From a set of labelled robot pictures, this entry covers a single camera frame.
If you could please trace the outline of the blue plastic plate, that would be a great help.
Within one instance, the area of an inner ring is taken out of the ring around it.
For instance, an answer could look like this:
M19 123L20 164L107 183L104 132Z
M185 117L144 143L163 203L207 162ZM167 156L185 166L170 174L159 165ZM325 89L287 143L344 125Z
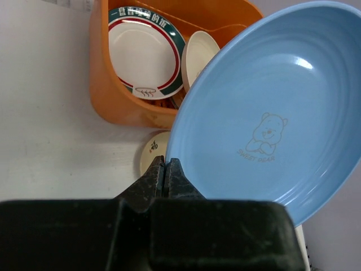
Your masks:
M360 161L360 11L311 1L238 34L182 102L173 158L208 199L275 201L308 220Z

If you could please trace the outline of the white plate green rim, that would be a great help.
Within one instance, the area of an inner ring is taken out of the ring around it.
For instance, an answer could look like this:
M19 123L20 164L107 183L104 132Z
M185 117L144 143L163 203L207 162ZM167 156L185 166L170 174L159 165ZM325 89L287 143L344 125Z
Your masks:
M183 87L185 40L166 18L145 8L124 6L108 13L112 67L133 96L160 100Z

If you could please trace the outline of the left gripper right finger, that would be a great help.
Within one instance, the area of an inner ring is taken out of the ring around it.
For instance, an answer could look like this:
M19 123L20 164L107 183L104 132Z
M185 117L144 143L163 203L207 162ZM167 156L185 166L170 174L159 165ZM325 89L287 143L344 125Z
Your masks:
M166 166L167 198L150 207L153 270L305 270L293 222L281 204L211 200L190 193L181 163Z

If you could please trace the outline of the cream plastic plate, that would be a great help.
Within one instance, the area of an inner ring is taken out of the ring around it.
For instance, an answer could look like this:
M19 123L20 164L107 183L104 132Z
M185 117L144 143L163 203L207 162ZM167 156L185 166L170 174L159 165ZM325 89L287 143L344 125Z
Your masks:
M189 38L181 60L181 74L186 93L219 50L217 42L207 32L200 30Z

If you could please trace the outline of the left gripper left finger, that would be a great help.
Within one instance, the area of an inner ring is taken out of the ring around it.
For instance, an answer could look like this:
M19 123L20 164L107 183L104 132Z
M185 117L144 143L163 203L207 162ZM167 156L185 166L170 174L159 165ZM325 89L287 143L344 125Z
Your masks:
M2 270L149 270L149 207L164 157L112 199L1 203Z

